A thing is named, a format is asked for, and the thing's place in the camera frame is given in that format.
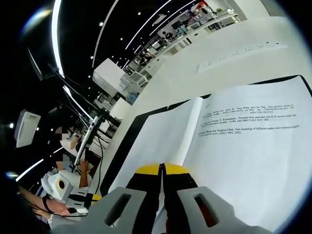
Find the white desk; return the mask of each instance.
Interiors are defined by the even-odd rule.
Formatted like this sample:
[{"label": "white desk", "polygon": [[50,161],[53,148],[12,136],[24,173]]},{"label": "white desk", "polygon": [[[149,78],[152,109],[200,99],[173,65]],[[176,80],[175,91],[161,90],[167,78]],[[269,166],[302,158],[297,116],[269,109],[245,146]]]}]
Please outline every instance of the white desk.
[{"label": "white desk", "polygon": [[215,23],[218,23],[218,22],[221,22],[223,20],[226,20],[226,19],[229,19],[229,18],[232,18],[232,17],[237,17],[237,14],[226,14],[224,16],[220,16],[210,22],[207,22],[205,24],[203,24],[202,26],[200,26],[199,28],[191,31],[190,33],[188,33],[187,35],[185,36],[182,36],[180,37],[179,39],[175,40],[172,44],[170,44],[167,48],[165,48],[163,51],[161,51],[159,53],[159,55],[163,55],[163,54],[166,54],[168,52],[170,52],[173,48],[175,48],[176,46],[179,46],[179,44],[181,42],[183,42],[187,37],[193,37],[195,34],[198,34],[201,30],[207,28],[208,26],[211,26]]},{"label": "white desk", "polygon": [[[100,180],[103,180],[133,120],[140,114],[231,86],[297,74],[305,77],[312,87],[309,49],[299,35],[286,18],[250,19],[218,30],[170,57],[145,87],[115,133],[106,151]],[[201,62],[233,51],[237,47],[264,41],[284,43],[288,47],[231,60],[202,73],[196,72]],[[97,183],[98,171],[92,181],[91,192],[95,190]],[[296,207],[301,195],[302,191],[293,193],[291,197],[287,197],[287,202],[281,198],[281,203],[275,204],[272,212],[264,216],[259,225],[269,230],[277,229]]]},{"label": "white desk", "polygon": [[216,19],[214,19],[208,23],[205,23],[204,25],[202,25],[199,28],[191,31],[187,35],[179,37],[173,43],[171,43],[168,47],[159,51],[159,53],[156,55],[156,57],[154,59],[152,59],[142,69],[142,71],[145,70],[151,76],[154,76],[169,57],[173,56],[177,52],[184,49],[186,46],[190,45],[190,43],[186,40],[186,38],[188,38],[191,42],[194,43],[198,39],[206,37],[211,33],[210,30],[207,30],[208,26],[211,26],[214,23],[221,22],[221,21],[229,19],[229,18],[235,18],[237,21],[239,21],[237,19],[237,14],[231,13],[231,14],[226,14],[224,16],[220,16],[220,17],[218,17],[218,18],[216,18]]}]

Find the person's hand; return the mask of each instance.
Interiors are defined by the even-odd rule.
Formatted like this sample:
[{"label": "person's hand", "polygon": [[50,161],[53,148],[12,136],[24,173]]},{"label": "person's hand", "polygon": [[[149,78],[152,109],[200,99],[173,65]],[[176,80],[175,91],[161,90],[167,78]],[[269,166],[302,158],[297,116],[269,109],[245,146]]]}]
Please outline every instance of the person's hand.
[{"label": "person's hand", "polygon": [[88,171],[89,164],[88,164],[88,161],[86,161],[85,159],[80,163],[80,166],[83,172]]}]

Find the ceiling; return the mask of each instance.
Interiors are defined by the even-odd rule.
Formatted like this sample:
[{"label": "ceiling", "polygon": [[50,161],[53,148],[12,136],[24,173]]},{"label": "ceiling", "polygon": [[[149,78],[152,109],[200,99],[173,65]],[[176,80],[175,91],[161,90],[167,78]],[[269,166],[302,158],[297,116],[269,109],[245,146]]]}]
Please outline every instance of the ceiling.
[{"label": "ceiling", "polygon": [[[172,0],[146,24],[129,48],[125,50],[139,28],[166,1],[119,0],[102,33],[94,68],[107,58],[111,58],[114,62],[120,60],[121,66],[128,59],[132,60],[135,56],[133,48],[137,49],[143,42],[147,43],[150,40],[149,34],[154,30],[152,23],[157,19],[158,14],[169,16],[191,0]],[[63,0],[60,7],[58,43],[63,70],[65,75],[79,84],[71,82],[72,86],[91,100],[96,98],[100,89],[88,78],[93,73],[90,57],[94,54],[101,30],[99,23],[105,20],[113,2],[114,0],[73,3]],[[9,146],[11,150],[14,148],[15,141],[12,139],[14,130],[8,130],[7,126],[17,121],[21,110],[27,109],[42,116],[39,123],[40,131],[36,132],[33,144],[17,150],[18,153],[11,157],[15,163],[11,165],[10,170],[17,173],[21,173],[43,157],[49,157],[50,152],[54,150],[51,146],[46,146],[47,141],[54,137],[50,129],[58,127],[64,121],[71,121],[73,115],[70,112],[62,112],[59,122],[56,123],[48,118],[47,113],[58,104],[67,102],[67,98],[60,81],[55,77],[39,81],[27,54],[29,48],[44,76],[51,73],[48,64],[55,65],[55,60],[51,40],[52,13],[49,11],[52,10],[53,4],[54,1],[51,0],[27,2],[18,0],[9,1],[5,5],[6,10],[11,13],[11,20],[14,21],[14,23],[4,24],[4,31],[7,33],[3,37],[5,60],[1,83],[3,111],[0,115],[0,125],[9,136],[6,138],[6,146]],[[29,19],[36,15],[36,12],[47,14],[41,18],[41,21],[38,20],[37,24],[25,27],[27,22],[31,22]],[[87,108],[79,97],[75,98],[84,108]]]}]

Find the paper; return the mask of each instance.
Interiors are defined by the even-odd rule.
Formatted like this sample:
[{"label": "paper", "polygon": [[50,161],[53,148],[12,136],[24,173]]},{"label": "paper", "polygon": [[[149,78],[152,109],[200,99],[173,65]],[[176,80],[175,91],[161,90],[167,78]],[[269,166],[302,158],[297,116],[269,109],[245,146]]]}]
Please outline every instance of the paper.
[{"label": "paper", "polygon": [[211,95],[183,166],[239,219],[275,231],[311,180],[311,120],[312,98],[300,77]]},{"label": "paper", "polygon": [[148,117],[109,191],[126,187],[139,167],[170,162],[182,165],[201,109],[201,98]]}]

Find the power outlet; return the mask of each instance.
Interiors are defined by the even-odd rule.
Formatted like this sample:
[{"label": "power outlet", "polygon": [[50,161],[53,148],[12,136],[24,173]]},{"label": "power outlet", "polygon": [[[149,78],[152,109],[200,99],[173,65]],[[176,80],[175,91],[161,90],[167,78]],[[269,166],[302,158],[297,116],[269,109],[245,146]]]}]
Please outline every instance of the power outlet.
[{"label": "power outlet", "polygon": [[215,59],[212,59],[209,62],[200,63],[197,67],[197,72],[198,73],[203,72],[212,67],[225,64],[232,60],[241,59],[247,56],[252,56],[252,55],[264,53],[270,50],[276,50],[276,49],[281,49],[281,48],[286,48],[286,47],[288,46],[279,42],[265,41],[265,42],[259,42],[257,44],[255,43],[252,45],[244,46],[241,48],[236,48],[234,51],[226,55],[216,57]]}]

